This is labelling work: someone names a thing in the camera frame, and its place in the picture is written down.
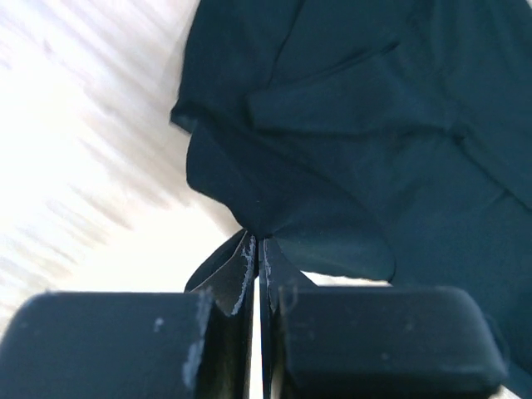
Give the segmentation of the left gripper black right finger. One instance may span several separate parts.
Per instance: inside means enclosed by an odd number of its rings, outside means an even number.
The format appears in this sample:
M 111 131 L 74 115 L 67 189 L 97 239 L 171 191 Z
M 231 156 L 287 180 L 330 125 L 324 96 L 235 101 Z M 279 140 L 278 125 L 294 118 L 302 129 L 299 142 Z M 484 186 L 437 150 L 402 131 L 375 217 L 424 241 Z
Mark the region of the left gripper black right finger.
M 267 398 L 487 398 L 507 377 L 458 288 L 318 286 L 275 241 L 258 256 Z

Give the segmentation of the black t shirt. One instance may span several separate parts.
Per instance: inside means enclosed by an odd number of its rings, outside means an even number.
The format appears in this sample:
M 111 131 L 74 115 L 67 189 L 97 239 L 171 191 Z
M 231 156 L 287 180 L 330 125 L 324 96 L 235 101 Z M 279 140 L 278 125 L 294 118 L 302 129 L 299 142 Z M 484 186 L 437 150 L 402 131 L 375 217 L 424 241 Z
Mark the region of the black t shirt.
M 202 1 L 186 179 L 314 273 L 467 291 L 531 395 L 526 1 Z

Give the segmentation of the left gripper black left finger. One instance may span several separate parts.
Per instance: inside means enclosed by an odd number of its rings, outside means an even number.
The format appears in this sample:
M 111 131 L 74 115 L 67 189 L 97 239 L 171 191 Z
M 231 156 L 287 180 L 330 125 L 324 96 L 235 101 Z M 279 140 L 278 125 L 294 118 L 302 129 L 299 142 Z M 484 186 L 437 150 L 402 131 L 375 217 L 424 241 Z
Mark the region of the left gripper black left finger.
M 238 234 L 183 293 L 29 298 L 1 341 L 2 397 L 248 397 L 255 264 Z

